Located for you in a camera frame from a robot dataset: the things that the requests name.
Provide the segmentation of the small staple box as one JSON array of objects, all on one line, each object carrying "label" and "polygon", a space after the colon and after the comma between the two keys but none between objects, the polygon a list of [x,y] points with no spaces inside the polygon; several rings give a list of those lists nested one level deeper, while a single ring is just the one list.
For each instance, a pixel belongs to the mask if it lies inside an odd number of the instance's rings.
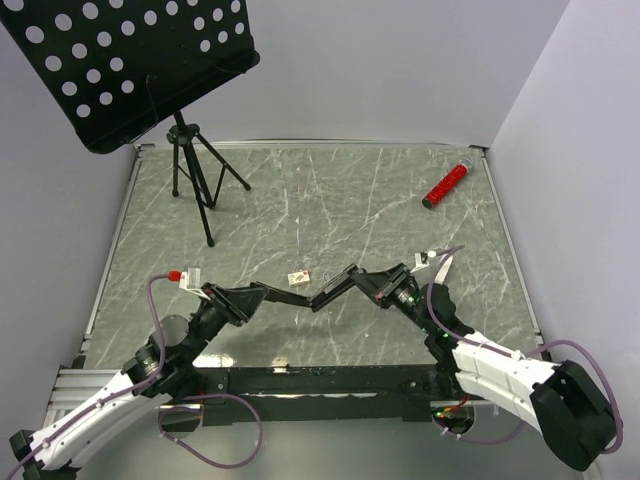
[{"label": "small staple box", "polygon": [[287,275],[288,285],[290,287],[299,287],[307,285],[311,282],[310,273],[308,270],[296,271]]}]

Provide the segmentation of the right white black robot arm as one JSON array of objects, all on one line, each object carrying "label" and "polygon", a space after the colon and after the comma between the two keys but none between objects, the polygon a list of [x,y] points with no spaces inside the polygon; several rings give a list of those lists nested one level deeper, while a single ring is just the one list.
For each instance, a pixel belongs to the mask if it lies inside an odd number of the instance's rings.
[{"label": "right white black robot arm", "polygon": [[447,286],[419,285],[403,264],[379,272],[357,268],[351,278],[377,306],[397,308],[425,333],[444,396],[466,393],[494,403],[537,430],[578,471],[613,447],[620,431],[613,403],[580,364],[549,362],[489,340],[458,318]]}]

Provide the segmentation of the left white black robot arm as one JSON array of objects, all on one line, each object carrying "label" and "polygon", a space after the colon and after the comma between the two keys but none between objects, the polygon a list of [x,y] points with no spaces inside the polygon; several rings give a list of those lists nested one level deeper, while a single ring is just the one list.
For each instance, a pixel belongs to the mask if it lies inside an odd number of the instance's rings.
[{"label": "left white black robot arm", "polygon": [[153,298],[153,277],[147,302],[155,330],[134,357],[97,393],[62,419],[37,431],[21,430],[10,439],[18,464],[7,474],[25,479],[75,479],[88,459],[133,420],[172,401],[192,398],[198,387],[193,362],[231,324],[242,326],[268,296],[253,284],[224,289],[206,283],[193,289],[200,304],[188,319],[178,319],[176,338],[170,322],[160,319]]}]

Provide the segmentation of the small black tag object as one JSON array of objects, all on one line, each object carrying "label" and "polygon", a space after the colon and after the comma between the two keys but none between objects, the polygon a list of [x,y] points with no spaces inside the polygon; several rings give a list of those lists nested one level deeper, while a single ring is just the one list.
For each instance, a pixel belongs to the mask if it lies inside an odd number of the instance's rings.
[{"label": "small black tag object", "polygon": [[304,307],[313,312],[318,312],[353,288],[355,286],[355,276],[361,272],[362,270],[358,266],[351,264],[325,283],[313,295],[307,296],[285,291],[262,282],[251,282],[249,286],[266,291],[265,300],[268,302]]}]

